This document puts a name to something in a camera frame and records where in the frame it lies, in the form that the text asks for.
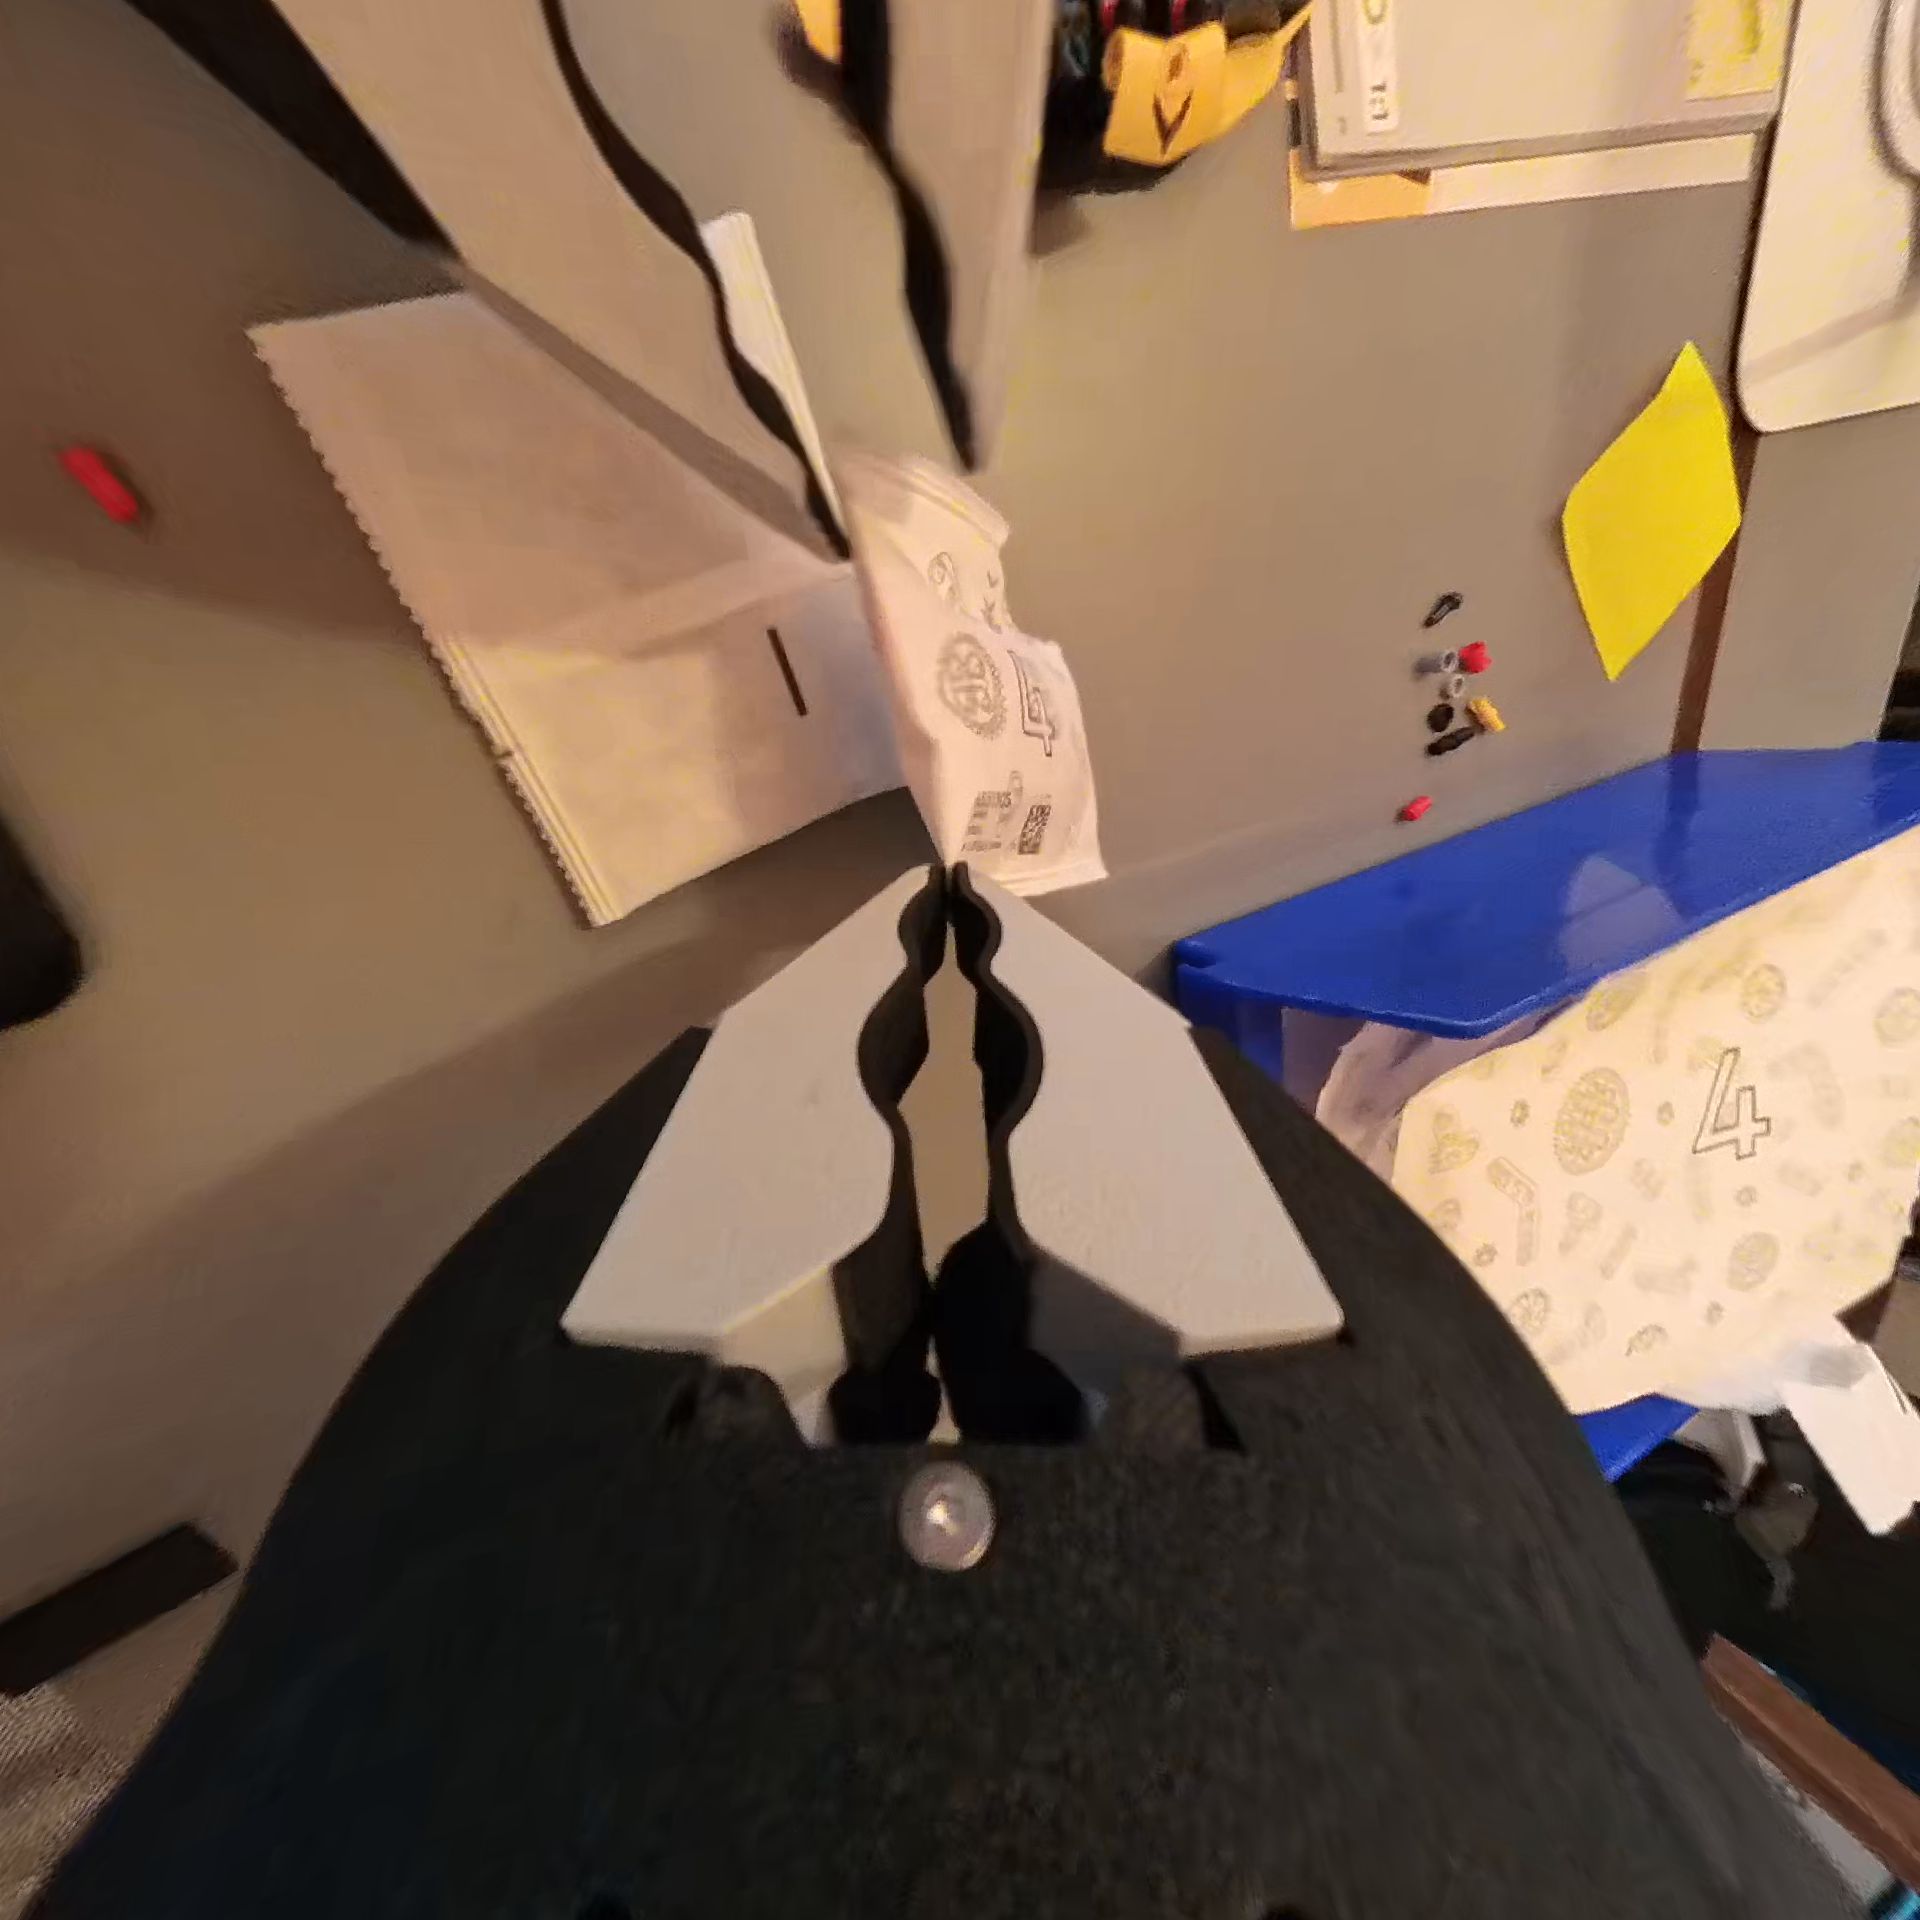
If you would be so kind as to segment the cluster of small brick pins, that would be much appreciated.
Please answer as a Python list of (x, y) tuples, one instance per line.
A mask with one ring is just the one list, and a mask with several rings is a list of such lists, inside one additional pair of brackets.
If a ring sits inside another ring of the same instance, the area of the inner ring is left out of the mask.
[(1507, 731), (1504, 711), (1491, 693), (1493, 643), (1453, 633), (1465, 611), (1460, 591), (1441, 591), (1425, 611), (1410, 677), (1425, 693), (1425, 753), (1443, 760)]

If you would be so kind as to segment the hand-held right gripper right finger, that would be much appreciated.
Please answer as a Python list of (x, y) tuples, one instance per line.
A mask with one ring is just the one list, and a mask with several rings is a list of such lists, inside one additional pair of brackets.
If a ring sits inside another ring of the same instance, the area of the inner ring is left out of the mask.
[(1332, 1287), (1188, 1022), (986, 873), (948, 879), (1020, 1346), (1104, 1413), (1137, 1376), (1336, 1339)]

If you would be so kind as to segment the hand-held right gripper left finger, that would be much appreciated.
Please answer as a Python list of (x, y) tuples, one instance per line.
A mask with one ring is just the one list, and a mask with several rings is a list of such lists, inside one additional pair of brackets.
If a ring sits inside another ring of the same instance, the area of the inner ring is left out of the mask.
[(911, 1346), (928, 1271), (904, 1098), (944, 951), (947, 874), (915, 867), (719, 1017), (569, 1339), (754, 1368), (794, 1413)]

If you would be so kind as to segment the instruction booklet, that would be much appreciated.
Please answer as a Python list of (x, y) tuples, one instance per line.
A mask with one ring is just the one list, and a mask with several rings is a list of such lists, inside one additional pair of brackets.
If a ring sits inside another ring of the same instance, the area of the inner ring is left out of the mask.
[(1292, 78), (1297, 233), (1740, 184), (1793, 1), (1319, 1)]

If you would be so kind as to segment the plain white paper bag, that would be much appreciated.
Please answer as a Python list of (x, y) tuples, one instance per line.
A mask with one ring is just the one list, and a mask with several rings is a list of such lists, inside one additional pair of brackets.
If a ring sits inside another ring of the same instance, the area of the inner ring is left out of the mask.
[(585, 923), (905, 784), (850, 565), (488, 282), (249, 345)]

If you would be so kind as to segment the white wooden book stand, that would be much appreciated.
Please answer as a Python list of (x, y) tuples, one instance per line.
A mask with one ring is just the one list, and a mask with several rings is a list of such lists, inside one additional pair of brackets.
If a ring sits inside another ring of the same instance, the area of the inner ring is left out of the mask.
[(1784, 434), (1919, 402), (1919, 5), (1803, 1), (1736, 354)]

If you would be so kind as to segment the blue plastic bin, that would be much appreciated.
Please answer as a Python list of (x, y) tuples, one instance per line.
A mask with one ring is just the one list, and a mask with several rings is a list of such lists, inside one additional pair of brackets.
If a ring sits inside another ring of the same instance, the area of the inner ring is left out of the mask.
[[(1667, 757), (1194, 931), (1172, 957), (1172, 995), (1316, 1117), (1360, 1026), (1481, 1041), (1537, 1024), (1609, 974), (1915, 831), (1915, 810), (1914, 742)], [(1787, 1413), (1784, 1354), (1808, 1334), (1775, 1350), (1741, 1395), (1724, 1386), (1708, 1406), (1647, 1395), (1575, 1415), (1437, 1232), (1376, 1175), (1609, 1475), (1698, 1409)]]

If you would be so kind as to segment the yellow paper scrap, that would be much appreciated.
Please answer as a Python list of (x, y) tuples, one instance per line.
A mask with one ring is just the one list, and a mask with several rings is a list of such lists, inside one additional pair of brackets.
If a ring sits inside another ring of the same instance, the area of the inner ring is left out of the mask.
[(1741, 526), (1733, 422), (1684, 343), (1663, 385), (1572, 485), (1569, 575), (1608, 680), (1621, 680), (1704, 584)]

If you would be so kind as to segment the small printed paper bag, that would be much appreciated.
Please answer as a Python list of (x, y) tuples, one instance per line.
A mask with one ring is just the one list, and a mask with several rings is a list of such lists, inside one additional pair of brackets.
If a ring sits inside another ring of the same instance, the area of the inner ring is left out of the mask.
[(920, 457), (844, 453), (834, 485), (904, 779), (941, 864), (1015, 895), (1104, 879), (1084, 706), (1063, 649), (1015, 623), (1009, 520)]

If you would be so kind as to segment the yellow black brick car model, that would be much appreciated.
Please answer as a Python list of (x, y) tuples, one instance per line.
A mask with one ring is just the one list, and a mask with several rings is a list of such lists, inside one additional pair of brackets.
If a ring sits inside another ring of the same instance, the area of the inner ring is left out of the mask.
[[(836, 83), (844, 1), (786, 1), (777, 27), (807, 73)], [(1301, 1), (1052, 5), (1040, 177), (1157, 176), (1233, 133), (1281, 86)]]

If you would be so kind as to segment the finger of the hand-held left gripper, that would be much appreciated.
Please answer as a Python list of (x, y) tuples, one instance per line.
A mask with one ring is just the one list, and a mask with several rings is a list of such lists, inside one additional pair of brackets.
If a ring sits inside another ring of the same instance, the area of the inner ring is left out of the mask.
[(904, 298), (955, 461), (981, 470), (1031, 297), (1052, 5), (844, 1), (836, 66), (893, 194)]
[(849, 552), (823, 461), (741, 350), (698, 218), (599, 101), (562, 5), (276, 11), (476, 286), (751, 511)]

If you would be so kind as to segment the white paper sheet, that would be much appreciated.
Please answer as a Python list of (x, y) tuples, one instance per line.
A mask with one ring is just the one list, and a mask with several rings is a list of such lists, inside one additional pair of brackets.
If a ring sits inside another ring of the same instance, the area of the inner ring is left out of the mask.
[(1919, 1413), (1877, 1350), (1844, 1322), (1800, 1339), (1778, 1373), (1784, 1408), (1877, 1537), (1919, 1505)]

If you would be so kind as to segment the large printed paper bag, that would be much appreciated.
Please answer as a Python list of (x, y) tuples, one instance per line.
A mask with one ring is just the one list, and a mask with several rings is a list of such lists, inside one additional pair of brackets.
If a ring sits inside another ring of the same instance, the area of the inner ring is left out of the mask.
[(1315, 1115), (1575, 1415), (1708, 1406), (1884, 1287), (1919, 1157), (1904, 831), (1481, 1041), (1372, 1022)]

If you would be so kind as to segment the grey desk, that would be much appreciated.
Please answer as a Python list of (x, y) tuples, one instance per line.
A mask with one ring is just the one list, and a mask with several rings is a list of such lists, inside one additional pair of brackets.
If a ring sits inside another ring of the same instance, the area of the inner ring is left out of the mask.
[[(1425, 837), (1692, 693), (1684, 618), (1603, 678), (1559, 511), (1724, 357), (1751, 191), (1293, 233), (1285, 133), (1088, 205), (978, 474), (1088, 707), (1111, 879), (1052, 912), (1124, 968), (1405, 842), (1441, 591), (1509, 731)], [(4, 5), (4, 814), (88, 961), (4, 1032), (4, 1613), (180, 1522), (247, 1559), (445, 1247), (923, 842), (872, 799), (578, 923), (247, 339), (432, 282), (125, 5)]]

